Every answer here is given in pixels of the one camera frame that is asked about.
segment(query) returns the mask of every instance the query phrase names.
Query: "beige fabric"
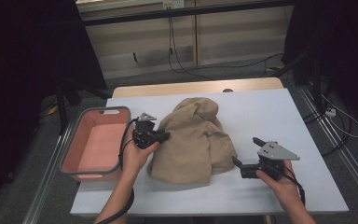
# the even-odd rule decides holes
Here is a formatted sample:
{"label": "beige fabric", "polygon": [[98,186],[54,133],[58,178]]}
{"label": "beige fabric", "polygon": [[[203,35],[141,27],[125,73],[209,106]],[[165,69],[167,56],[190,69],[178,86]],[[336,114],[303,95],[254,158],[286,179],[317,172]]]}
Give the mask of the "beige fabric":
{"label": "beige fabric", "polygon": [[147,172],[173,184],[209,183],[212,172],[234,167],[237,157],[228,134],[216,117],[218,104],[207,98],[187,98],[163,119],[159,129],[171,133],[154,152]]}

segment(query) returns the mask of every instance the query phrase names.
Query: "finger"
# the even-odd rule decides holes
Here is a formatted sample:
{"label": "finger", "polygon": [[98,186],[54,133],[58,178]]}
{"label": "finger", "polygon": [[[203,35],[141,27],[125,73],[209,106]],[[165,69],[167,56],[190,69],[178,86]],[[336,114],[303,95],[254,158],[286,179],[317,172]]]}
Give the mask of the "finger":
{"label": "finger", "polygon": [[292,167],[292,163],[290,161],[284,161],[284,166],[289,169],[290,171],[293,172],[293,167]]}
{"label": "finger", "polygon": [[260,178],[264,183],[266,183],[270,188],[274,189],[277,182],[273,180],[269,175],[264,173],[261,170],[257,170],[255,174]]}
{"label": "finger", "polygon": [[295,172],[293,171],[292,163],[290,161],[284,161],[284,167],[286,167],[286,169],[289,170],[289,171],[285,170],[284,173],[293,177]]}

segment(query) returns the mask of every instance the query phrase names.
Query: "wrist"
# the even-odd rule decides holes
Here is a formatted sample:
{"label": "wrist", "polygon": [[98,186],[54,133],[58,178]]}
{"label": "wrist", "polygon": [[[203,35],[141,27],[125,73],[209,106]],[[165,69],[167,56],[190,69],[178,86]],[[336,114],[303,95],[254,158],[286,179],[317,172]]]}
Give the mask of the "wrist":
{"label": "wrist", "polygon": [[287,213],[296,212],[299,210],[306,210],[304,204],[300,200],[295,200],[290,203],[282,203],[281,206],[283,210]]}
{"label": "wrist", "polygon": [[131,181],[131,182],[134,182],[136,177],[138,176],[138,172],[133,172],[133,171],[129,171],[129,170],[126,170],[126,169],[123,169],[121,171],[121,175],[120,175],[120,178],[119,178],[119,181],[120,182],[123,182],[123,181]]}

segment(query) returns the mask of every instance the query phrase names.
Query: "black curtain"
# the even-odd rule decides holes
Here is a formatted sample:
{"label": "black curtain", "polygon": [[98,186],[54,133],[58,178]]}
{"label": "black curtain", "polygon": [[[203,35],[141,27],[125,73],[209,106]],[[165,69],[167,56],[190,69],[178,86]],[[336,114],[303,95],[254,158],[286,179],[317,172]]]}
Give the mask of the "black curtain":
{"label": "black curtain", "polygon": [[[0,0],[0,188],[39,121],[40,103],[60,79],[104,89],[98,60],[73,0]],[[70,84],[68,90],[75,90]]]}
{"label": "black curtain", "polygon": [[306,49],[309,57],[293,70],[295,82],[305,83],[317,60],[322,76],[358,111],[358,1],[296,1],[282,61]]}

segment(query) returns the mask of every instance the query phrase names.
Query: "person's left hand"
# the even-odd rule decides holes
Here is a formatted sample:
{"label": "person's left hand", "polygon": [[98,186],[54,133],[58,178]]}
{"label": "person's left hand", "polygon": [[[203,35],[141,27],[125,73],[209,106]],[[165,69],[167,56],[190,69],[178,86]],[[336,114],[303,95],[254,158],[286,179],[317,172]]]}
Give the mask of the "person's left hand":
{"label": "person's left hand", "polygon": [[133,126],[127,131],[127,137],[124,143],[126,144],[131,140],[124,148],[122,172],[126,175],[138,175],[139,171],[146,164],[149,155],[159,147],[159,142],[156,142],[145,149],[138,148],[132,140],[132,131]]}

